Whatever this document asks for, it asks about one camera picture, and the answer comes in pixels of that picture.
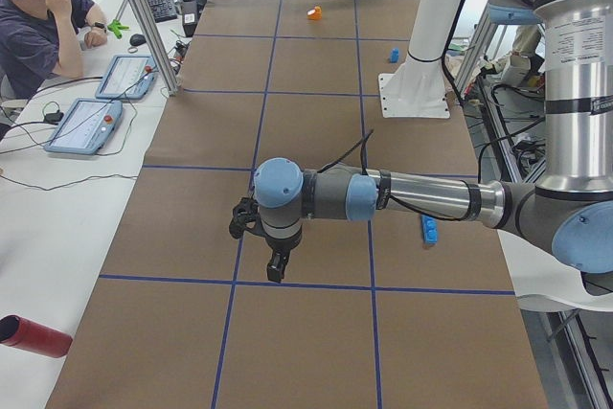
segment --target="robotic arm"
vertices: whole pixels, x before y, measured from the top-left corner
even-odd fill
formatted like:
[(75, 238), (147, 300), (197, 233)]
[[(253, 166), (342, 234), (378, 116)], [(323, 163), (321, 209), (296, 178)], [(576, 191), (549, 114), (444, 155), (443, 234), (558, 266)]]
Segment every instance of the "robotic arm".
[(534, 9), (545, 23), (544, 176), (536, 185), (468, 184), (345, 166), (302, 171), (268, 160), (255, 173), (254, 197), (240, 201), (230, 224), (237, 239), (244, 231), (266, 239), (268, 280), (283, 279), (303, 218), (368, 220), (383, 209), (479, 220), (578, 270), (613, 271), (613, 0), (490, 3), (498, 13), (508, 9), (507, 18)]

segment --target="white table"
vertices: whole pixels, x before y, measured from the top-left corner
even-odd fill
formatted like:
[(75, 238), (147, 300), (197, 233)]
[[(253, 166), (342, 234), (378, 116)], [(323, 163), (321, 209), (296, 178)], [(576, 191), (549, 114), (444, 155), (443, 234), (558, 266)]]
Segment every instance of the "white table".
[[(101, 1), (109, 22), (121, 2)], [(109, 34), (107, 45), (84, 52), (85, 76), (102, 76), (113, 56), (127, 53), (129, 37), (140, 32), (130, 6), (122, 23), (130, 26), (123, 39)], [(158, 26), (169, 50), (177, 38), (171, 29), (182, 34), (180, 18)], [(139, 55), (148, 53), (147, 46), (139, 48)], [(42, 120), (42, 109), (51, 101), (65, 112), (74, 99), (93, 98), (98, 83), (46, 90), (25, 107), (17, 122)], [(138, 114), (117, 155), (69, 156), (34, 147), (0, 153), (0, 168), (10, 179), (45, 188), (92, 175), (137, 176), (167, 95), (157, 76), (146, 96), (134, 103)], [(55, 105), (47, 110), (55, 110)], [(124, 115), (101, 153), (120, 149), (133, 114), (134, 109), (125, 104)], [(47, 125), (26, 128), (38, 142), (52, 133)], [(0, 152), (31, 144), (16, 128), (0, 143)], [(0, 179), (0, 317), (16, 314), (74, 335), (133, 186), (134, 179), (109, 178), (43, 192)], [(39, 409), (53, 391), (64, 358), (0, 347), (0, 362), (0, 407)]]

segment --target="keyboard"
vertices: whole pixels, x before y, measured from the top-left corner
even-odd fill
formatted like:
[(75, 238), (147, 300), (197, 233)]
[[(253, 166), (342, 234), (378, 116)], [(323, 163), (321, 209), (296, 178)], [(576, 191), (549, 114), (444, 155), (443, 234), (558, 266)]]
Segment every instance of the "keyboard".
[(176, 18), (174, 0), (147, 0), (156, 23)]

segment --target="orange block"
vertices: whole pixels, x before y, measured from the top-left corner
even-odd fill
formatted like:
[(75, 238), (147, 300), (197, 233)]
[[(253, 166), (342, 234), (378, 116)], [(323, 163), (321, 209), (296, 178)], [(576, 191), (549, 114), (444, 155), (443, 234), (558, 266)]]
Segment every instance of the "orange block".
[(313, 8), (313, 10), (309, 10), (306, 13), (306, 17), (308, 19), (314, 19), (314, 20), (322, 19), (322, 8), (321, 7), (315, 7), (315, 8)]

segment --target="hand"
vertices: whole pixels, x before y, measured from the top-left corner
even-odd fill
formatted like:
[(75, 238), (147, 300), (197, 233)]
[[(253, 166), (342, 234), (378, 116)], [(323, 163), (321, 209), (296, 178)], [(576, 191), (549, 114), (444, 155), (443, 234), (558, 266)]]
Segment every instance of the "hand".
[(45, 3), (55, 17), (70, 17), (73, 12), (70, 0), (45, 0)]
[(100, 47), (107, 41), (106, 32), (101, 28), (93, 27), (89, 33), (85, 35), (85, 46), (87, 48)]

